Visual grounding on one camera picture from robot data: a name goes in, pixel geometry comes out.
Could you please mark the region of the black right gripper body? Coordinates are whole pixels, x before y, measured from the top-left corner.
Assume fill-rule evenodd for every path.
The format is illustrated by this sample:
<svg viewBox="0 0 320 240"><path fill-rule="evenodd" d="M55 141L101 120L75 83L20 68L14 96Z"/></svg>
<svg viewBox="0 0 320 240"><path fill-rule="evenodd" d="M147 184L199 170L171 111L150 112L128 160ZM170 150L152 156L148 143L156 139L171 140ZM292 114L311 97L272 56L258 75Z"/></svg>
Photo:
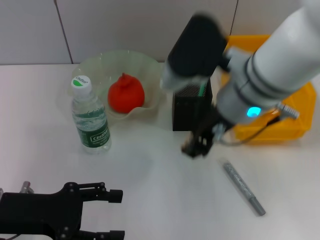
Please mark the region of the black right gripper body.
<svg viewBox="0 0 320 240"><path fill-rule="evenodd" d="M220 114L215 105L211 105L209 111L199 121L196 127L192 130L193 137L198 140L199 136L212 136L212 145L214 133L212 128L220 122Z"/></svg>

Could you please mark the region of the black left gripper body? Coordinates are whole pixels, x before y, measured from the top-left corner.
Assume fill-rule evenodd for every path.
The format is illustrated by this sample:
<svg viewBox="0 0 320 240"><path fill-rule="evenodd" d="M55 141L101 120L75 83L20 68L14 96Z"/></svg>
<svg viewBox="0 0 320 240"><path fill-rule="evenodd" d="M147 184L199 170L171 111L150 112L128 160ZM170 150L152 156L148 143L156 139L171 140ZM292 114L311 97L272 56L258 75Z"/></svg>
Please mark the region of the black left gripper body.
<svg viewBox="0 0 320 240"><path fill-rule="evenodd" d="M80 188L74 182L52 194L5 192L0 200L0 233L70 240L80 230L82 209Z"/></svg>

